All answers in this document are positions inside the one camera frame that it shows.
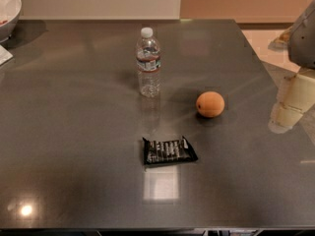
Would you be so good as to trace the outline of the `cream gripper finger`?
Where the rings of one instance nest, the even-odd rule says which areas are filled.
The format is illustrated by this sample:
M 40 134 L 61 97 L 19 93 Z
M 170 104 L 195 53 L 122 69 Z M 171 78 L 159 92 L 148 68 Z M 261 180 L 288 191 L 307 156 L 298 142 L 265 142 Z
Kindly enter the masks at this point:
M 268 127 L 275 134 L 283 134 L 290 131 L 301 117 L 298 111 L 284 108 L 277 102 L 272 108 Z
M 299 113 L 307 112 L 315 104 L 315 70 L 301 68 L 289 83 L 283 106 Z

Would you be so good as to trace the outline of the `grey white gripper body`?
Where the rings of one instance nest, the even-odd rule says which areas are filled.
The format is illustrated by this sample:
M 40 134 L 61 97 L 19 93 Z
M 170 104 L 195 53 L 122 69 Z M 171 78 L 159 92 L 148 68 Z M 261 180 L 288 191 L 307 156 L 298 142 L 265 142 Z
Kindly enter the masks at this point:
M 292 25 L 288 57 L 292 63 L 300 67 L 315 69 L 315 0 Z

